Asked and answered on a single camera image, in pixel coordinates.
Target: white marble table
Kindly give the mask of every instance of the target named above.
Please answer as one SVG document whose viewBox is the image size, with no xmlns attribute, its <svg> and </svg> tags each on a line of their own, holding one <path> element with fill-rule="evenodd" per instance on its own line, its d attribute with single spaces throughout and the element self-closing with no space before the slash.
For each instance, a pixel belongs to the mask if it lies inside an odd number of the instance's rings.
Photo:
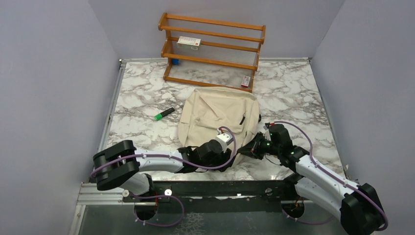
<svg viewBox="0 0 415 235">
<path fill-rule="evenodd" d="M 137 148 L 148 150 L 174 150 L 182 147 L 177 138 L 177 125 L 184 101 L 195 86 L 165 82 L 163 73 L 166 60 L 130 62 L 126 65 L 114 117 L 108 139 L 108 147 L 122 140 L 132 140 Z M 199 81 L 216 81 L 238 85 L 245 71 L 204 66 L 172 72 L 181 78 L 193 77 Z M 264 123 L 274 120 L 292 122 L 311 138 L 314 156 L 335 172 L 344 175 L 342 164 L 322 101 L 307 61 L 260 61 L 255 75 L 253 94 L 258 98 L 262 121 L 258 131 L 264 131 Z M 154 115 L 174 107 L 176 111 L 156 121 Z M 307 140 L 295 128 L 286 125 L 293 143 L 309 149 Z M 268 158 L 279 163 L 277 158 Z M 269 161 L 245 157 L 238 165 L 225 172 L 173 174 L 150 172 L 153 180 L 281 180 L 291 170 Z"/>
</svg>

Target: gray wall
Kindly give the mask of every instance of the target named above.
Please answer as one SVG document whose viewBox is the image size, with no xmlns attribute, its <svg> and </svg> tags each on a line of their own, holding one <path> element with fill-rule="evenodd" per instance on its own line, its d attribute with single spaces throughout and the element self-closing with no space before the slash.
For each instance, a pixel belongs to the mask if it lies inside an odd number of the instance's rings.
<svg viewBox="0 0 415 235">
<path fill-rule="evenodd" d="M 414 12 L 413 0 L 346 0 L 312 60 L 340 157 L 376 188 L 385 234 L 415 229 Z"/>
<path fill-rule="evenodd" d="M 1 234 L 67 234 L 118 57 L 87 0 L 0 1 Z"/>
<path fill-rule="evenodd" d="M 121 58 L 159 58 L 163 12 L 267 26 L 262 57 L 312 57 L 344 0 L 89 0 Z"/>
</svg>

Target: green marker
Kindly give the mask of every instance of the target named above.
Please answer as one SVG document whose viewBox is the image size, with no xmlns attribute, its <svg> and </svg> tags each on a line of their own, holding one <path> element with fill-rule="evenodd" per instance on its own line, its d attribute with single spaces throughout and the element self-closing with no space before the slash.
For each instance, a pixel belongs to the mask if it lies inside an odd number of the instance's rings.
<svg viewBox="0 0 415 235">
<path fill-rule="evenodd" d="M 162 119 L 163 117 L 169 115 L 172 112 L 174 112 L 174 108 L 169 108 L 168 110 L 163 111 L 163 112 L 155 115 L 154 118 L 158 121 L 158 120 Z"/>
</svg>

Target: white box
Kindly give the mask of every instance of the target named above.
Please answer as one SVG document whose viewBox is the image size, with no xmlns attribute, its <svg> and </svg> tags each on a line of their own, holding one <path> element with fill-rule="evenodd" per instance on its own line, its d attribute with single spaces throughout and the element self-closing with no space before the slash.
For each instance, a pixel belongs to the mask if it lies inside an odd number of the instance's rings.
<svg viewBox="0 0 415 235">
<path fill-rule="evenodd" d="M 199 50 L 200 39 L 180 36 L 177 46 L 184 49 Z"/>
<path fill-rule="evenodd" d="M 249 87 L 249 82 L 251 81 L 251 77 L 249 76 L 244 76 L 244 79 L 242 80 L 242 84 L 241 87 Z"/>
</svg>

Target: blue object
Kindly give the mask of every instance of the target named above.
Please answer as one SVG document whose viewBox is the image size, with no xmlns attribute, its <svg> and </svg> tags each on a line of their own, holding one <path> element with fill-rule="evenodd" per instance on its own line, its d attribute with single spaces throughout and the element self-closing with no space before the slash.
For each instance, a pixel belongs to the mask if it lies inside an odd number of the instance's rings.
<svg viewBox="0 0 415 235">
<path fill-rule="evenodd" d="M 179 59 L 171 59 L 173 65 L 179 65 Z"/>
</svg>

